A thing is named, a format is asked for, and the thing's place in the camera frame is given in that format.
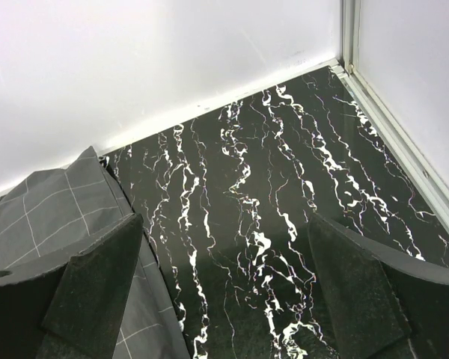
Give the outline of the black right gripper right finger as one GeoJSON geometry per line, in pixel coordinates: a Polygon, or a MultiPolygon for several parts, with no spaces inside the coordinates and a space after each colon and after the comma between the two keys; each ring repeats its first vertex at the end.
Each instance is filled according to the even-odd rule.
{"type": "Polygon", "coordinates": [[[449,269],[319,214],[308,241],[341,358],[449,358],[449,269]]]}

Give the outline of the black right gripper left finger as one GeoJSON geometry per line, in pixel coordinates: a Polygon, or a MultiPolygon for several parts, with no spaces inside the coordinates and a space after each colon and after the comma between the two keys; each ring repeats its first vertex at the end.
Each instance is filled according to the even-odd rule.
{"type": "Polygon", "coordinates": [[[0,358],[112,358],[142,240],[140,215],[0,271],[0,358]]]}

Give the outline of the grey checked pillowcase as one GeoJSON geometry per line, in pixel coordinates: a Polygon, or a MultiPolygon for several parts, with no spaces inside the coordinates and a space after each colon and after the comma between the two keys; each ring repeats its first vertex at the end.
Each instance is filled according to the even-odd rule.
{"type": "MultiPolygon", "coordinates": [[[[87,238],[132,212],[122,188],[87,148],[66,169],[35,171],[0,200],[0,270],[87,238]]],[[[142,238],[115,358],[188,358],[153,247],[142,238]]]]}

